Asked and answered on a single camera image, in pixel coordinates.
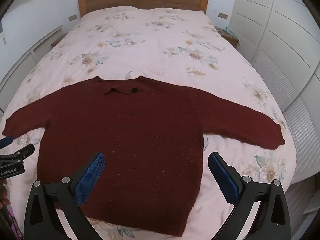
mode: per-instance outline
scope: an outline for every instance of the nightstand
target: nightstand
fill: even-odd
[[[54,41],[53,43],[51,43],[51,48],[53,48],[54,46],[56,46],[60,41],[62,41],[62,39],[66,36],[66,34],[63,34],[61,37],[59,37],[56,41]]]
[[[219,28],[219,27],[215,27],[215,28],[216,28],[216,30],[218,31],[218,33],[221,35],[222,38],[224,38],[224,39],[226,39],[227,41],[229,41],[229,43],[230,43],[232,46],[234,46],[235,48],[237,47],[239,40],[238,40],[236,37],[230,35],[228,32],[222,30],[222,29]]]

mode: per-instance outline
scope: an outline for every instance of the sweater's left sleeve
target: sweater's left sleeve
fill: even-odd
[[[61,91],[61,89],[57,90],[14,112],[7,119],[2,134],[15,139],[33,129],[47,128],[60,99]]]
[[[271,150],[285,143],[280,125],[261,112],[195,88],[189,88],[189,96],[204,133],[219,134]]]

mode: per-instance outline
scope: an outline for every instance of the bed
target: bed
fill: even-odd
[[[204,134],[204,170],[200,193],[182,240],[209,240],[227,219],[233,206],[224,199],[209,171],[207,159],[217,151],[241,175],[269,183],[279,179],[286,191],[296,165],[296,149],[286,121],[272,94],[248,61],[225,39],[204,14],[208,0],[78,0],[81,21],[29,73],[4,113],[17,109],[64,86],[100,76],[131,79],[138,76],[210,92],[270,116],[281,125],[285,144],[276,150]],[[8,180],[11,205],[21,229],[44,129],[14,140],[1,154],[33,143],[35,153],[25,160],[26,172]],[[250,229],[258,209],[238,239]],[[69,237],[75,239],[63,212],[58,210]],[[173,239],[140,229],[88,218],[103,239]]]

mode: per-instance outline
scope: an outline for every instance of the sweater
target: sweater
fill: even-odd
[[[204,133],[266,149],[285,143],[263,113],[142,76],[63,87],[16,111],[3,134],[17,138],[39,127],[39,180],[72,176],[101,152],[106,167],[80,206],[84,215],[173,236],[182,236],[199,193]]]

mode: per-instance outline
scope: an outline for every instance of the silver bolt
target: silver bolt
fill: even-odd
[[[62,179],[62,182],[63,183],[68,183],[70,181],[70,178],[69,177],[64,177],[63,179]]]
[[[38,187],[41,184],[41,182],[39,180],[35,181],[33,186]]]
[[[243,181],[246,183],[249,183],[249,182],[251,182],[251,178],[249,176],[244,176]]]
[[[273,181],[273,183],[274,183],[276,186],[280,186],[280,185],[281,185],[281,182],[280,182],[279,180],[277,180],[277,179],[275,179],[275,180]]]

